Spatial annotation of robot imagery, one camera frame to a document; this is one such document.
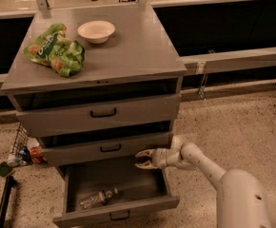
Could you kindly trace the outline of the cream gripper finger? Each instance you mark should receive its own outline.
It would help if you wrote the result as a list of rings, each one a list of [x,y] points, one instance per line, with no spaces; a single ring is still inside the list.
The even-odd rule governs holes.
[[[151,161],[145,161],[143,163],[136,163],[135,166],[140,169],[151,170],[156,169],[156,166]]]
[[[142,151],[139,151],[135,157],[136,158],[142,158],[142,157],[151,157],[152,154],[153,154],[154,150],[153,149],[145,149],[145,150],[142,150]]]

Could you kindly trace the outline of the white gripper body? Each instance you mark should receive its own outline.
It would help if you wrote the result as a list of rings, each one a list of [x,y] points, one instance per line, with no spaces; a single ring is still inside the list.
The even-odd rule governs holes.
[[[174,148],[156,148],[151,154],[151,162],[154,167],[160,169],[167,167],[189,168],[189,163],[183,160],[180,150]]]

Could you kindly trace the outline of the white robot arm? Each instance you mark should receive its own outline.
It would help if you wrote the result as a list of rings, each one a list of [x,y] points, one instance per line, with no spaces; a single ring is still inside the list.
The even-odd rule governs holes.
[[[263,185],[247,171],[223,169],[195,143],[146,149],[135,157],[148,158],[136,163],[141,169],[188,170],[196,166],[216,190],[217,228],[276,228],[276,210]]]

